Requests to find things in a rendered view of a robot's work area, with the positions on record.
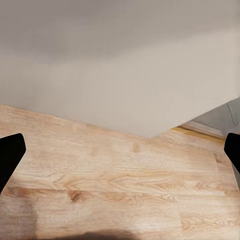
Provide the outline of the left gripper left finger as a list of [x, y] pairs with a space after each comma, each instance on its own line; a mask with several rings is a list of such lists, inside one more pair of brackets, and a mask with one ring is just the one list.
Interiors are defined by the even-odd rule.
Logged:
[[21, 133], [0, 138], [0, 193], [26, 152]]

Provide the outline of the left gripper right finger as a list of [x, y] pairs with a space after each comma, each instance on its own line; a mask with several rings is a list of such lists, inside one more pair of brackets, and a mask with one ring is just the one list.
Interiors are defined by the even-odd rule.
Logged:
[[228, 133], [224, 151], [240, 173], [240, 134]]

